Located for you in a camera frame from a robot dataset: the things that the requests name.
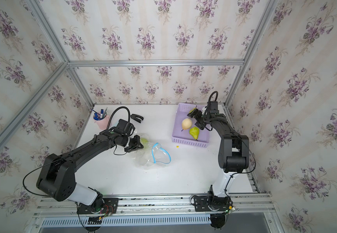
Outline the yellow pear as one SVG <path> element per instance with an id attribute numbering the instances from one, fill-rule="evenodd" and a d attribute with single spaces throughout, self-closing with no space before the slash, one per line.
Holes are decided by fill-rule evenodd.
<path id="1" fill-rule="evenodd" d="M 192 120 L 190 118 L 185 118 L 182 120 L 181 126 L 182 126 L 182 130 L 188 130 L 192 127 Z"/>

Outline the clear zip-top plastic bag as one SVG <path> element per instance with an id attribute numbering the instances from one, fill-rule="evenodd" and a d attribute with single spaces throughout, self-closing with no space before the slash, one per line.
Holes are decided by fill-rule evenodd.
<path id="1" fill-rule="evenodd" d="M 144 170 L 163 168 L 172 161 L 170 154 L 162 147 L 162 145 L 146 134 L 142 134 L 140 138 L 146 138 L 149 144 L 143 149 L 133 152 L 134 164 L 136 167 Z"/>

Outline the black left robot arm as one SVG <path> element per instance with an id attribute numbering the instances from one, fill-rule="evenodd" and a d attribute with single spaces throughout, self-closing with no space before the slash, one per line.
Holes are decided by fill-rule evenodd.
<path id="1" fill-rule="evenodd" d="M 105 130 L 74 150 L 61 155 L 52 153 L 46 157 L 43 166 L 38 168 L 40 174 L 36 182 L 36 188 L 42 191 L 42 197 L 51 197 L 58 202 L 70 200 L 88 207 L 95 214 L 104 209 L 103 195 L 77 183 L 75 174 L 91 159 L 111 148 L 121 146 L 125 153 L 144 148 L 140 136 L 134 133 L 135 126 L 131 122 L 134 120 L 140 123 L 144 120 L 143 116 L 132 114 L 127 107 L 124 109 L 128 113 L 127 120 L 120 119 L 115 127 L 107 124 Z"/>

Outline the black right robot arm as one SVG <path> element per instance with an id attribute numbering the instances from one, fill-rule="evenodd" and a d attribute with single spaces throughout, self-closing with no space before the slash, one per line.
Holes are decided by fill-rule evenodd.
<path id="1" fill-rule="evenodd" d="M 218 110 L 218 92 L 214 91 L 203 110 L 194 108 L 187 116 L 193 118 L 199 130 L 215 130 L 220 136 L 218 150 L 218 165 L 221 174 L 218 180 L 209 188 L 206 204 L 211 211 L 232 209 L 228 189 L 235 178 L 247 174 L 250 165 L 249 138 L 241 135 L 230 125 L 227 117 Z"/>

